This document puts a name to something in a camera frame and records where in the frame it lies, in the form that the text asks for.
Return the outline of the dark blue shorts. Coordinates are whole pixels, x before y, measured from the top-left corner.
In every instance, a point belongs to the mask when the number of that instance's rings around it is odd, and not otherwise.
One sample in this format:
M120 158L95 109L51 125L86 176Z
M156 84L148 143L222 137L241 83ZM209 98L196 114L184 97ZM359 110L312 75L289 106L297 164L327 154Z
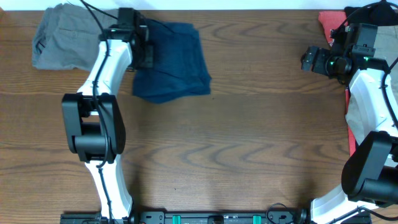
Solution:
M211 76L194 25L153 19L146 22L154 46L153 67L136 72L132 94L157 104L184 96L209 95Z

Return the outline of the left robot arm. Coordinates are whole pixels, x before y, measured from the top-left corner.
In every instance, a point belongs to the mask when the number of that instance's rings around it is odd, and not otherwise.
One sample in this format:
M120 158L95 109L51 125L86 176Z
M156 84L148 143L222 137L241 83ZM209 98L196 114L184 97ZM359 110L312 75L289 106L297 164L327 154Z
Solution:
M115 24L99 28L99 52L88 78L76 93L62 98L68 147L90 171L101 210L63 214L61 223L134 223L121 164L126 130L117 95L127 70L153 65L153 47L139 11L121 7L115 18Z

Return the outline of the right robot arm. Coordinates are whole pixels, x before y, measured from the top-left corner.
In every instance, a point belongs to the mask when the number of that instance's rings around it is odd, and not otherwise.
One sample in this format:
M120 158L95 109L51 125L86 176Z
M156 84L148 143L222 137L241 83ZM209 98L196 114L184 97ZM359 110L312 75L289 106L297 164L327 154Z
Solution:
M346 162L341 183L311 201L308 223L370 223L375 209L397 204L397 103L391 68L374 56L377 26L332 31L330 50L310 46L301 69L335 78L355 98L364 140Z

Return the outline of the red printed t-shirt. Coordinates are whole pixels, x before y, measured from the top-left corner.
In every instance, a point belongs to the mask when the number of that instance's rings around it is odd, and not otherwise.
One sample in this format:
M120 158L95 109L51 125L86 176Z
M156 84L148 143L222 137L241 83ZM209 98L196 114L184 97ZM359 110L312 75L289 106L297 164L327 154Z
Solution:
M334 38L331 37L331 31L337 29L346 19L343 11L321 11L318 13L318 21L323 27L324 34L328 45L331 47ZM348 149L349 155L352 156L356 150L356 140L352 130L348 127Z

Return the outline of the beige khaki shorts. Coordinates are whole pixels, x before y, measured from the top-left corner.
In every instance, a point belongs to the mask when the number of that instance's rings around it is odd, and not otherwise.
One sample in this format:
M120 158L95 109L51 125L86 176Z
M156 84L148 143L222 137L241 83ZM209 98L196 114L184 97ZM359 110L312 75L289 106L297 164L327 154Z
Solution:
M397 26L379 27L374 48L376 49L374 56L386 60L388 65L391 65L397 57ZM366 135L360 109L353 95L350 96L348 112L345 118L356 142L361 144Z

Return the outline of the black garment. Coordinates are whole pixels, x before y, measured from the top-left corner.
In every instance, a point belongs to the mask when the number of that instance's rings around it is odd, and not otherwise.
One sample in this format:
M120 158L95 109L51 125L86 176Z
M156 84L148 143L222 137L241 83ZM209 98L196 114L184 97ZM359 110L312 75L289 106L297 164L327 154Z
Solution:
M349 24L372 24L375 26L396 26L397 11L386 2L372 3L363 7L345 7Z

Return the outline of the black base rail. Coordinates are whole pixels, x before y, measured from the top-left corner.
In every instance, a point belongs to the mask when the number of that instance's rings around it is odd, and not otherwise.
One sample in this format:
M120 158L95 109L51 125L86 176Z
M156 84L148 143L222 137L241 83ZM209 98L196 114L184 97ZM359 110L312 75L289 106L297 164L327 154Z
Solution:
M271 210L266 213L170 213L170 212L142 212L131 218L116 219L113 223L127 224L266 224L266 223L315 223L310 222L302 212ZM108 219L100 213L62 214L61 224L97 224L108 223ZM371 224L371 216L362 212L341 223Z

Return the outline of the folded grey shorts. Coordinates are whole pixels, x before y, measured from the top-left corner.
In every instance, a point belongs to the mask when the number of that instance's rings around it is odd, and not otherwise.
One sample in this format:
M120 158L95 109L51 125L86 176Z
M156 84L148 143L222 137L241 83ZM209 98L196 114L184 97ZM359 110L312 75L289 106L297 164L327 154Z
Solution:
M87 9L58 4L45 10L32 39L32 65L39 70L90 71L101 31Z

